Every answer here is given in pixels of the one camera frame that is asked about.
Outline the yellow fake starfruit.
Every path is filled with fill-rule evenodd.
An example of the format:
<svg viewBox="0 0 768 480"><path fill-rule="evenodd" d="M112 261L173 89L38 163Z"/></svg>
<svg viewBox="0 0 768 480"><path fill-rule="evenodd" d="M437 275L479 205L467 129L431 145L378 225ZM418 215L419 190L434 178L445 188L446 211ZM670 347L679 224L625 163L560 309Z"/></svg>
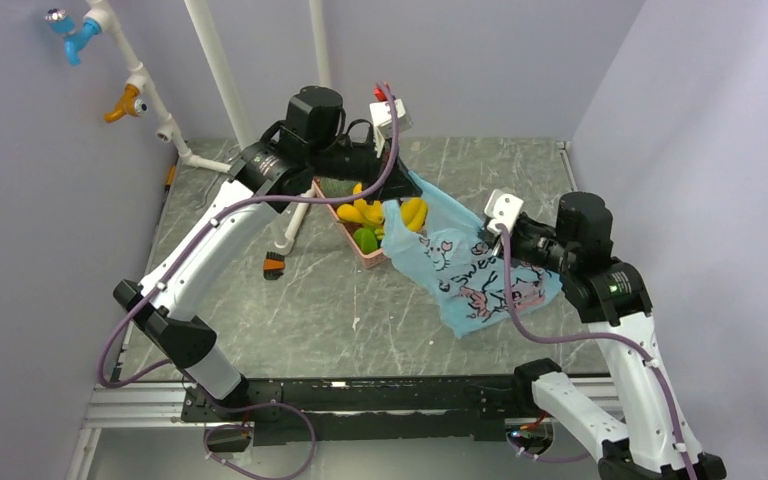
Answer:
<svg viewBox="0 0 768 480"><path fill-rule="evenodd" d="M336 209L338 218L346 223L356 223L364 226L381 227L384 216L380 201L368 203L364 199L339 205Z"/></svg>

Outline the light blue plastic bag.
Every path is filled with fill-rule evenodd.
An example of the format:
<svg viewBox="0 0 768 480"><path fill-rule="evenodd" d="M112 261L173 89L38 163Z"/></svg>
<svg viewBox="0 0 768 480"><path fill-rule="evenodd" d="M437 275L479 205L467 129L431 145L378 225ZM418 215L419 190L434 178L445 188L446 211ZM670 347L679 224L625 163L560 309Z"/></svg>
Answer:
<svg viewBox="0 0 768 480"><path fill-rule="evenodd" d="M435 185L411 177L428 212L417 233L402 219L405 202L382 203L382 249L393 267L431 295L441 322L457 338L507 320L504 264L479 238L483 222Z"/></svg>

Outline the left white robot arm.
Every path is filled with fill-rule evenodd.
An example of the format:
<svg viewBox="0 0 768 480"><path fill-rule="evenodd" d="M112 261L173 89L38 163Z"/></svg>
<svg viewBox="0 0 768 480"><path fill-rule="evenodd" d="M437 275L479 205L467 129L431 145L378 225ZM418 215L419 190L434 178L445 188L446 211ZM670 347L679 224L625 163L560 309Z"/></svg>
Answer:
<svg viewBox="0 0 768 480"><path fill-rule="evenodd" d="M366 140L355 142L342 96L327 87L302 88L284 119L241 150L212 206L173 252L142 280L124 280L114 291L125 320L204 390L221 419L235 419L249 406L249 381L196 311L232 258L289 205L319 203L306 194L316 178L362 186L351 196L326 197L326 204L422 193L399 158L399 135L409 122L388 84L377 84L370 116Z"/></svg>

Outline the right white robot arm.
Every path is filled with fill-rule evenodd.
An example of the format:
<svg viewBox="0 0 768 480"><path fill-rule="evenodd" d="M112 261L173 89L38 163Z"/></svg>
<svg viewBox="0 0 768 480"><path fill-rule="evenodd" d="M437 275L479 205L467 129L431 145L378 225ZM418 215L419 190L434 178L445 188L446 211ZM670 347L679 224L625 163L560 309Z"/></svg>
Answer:
<svg viewBox="0 0 768 480"><path fill-rule="evenodd" d="M539 344L593 340L608 366L624 418L618 420L581 392L549 359L519 366L511 401L517 411L540 410L586 448L602 479L724 479L721 457L704 451L679 406L663 363L653 304L640 272L612 253L613 215L598 195L573 191L546 225L523 211L515 195L495 190L481 232L503 261L503 298L516 329ZM513 299L512 263L560 275L582 334L533 334Z"/></svg>

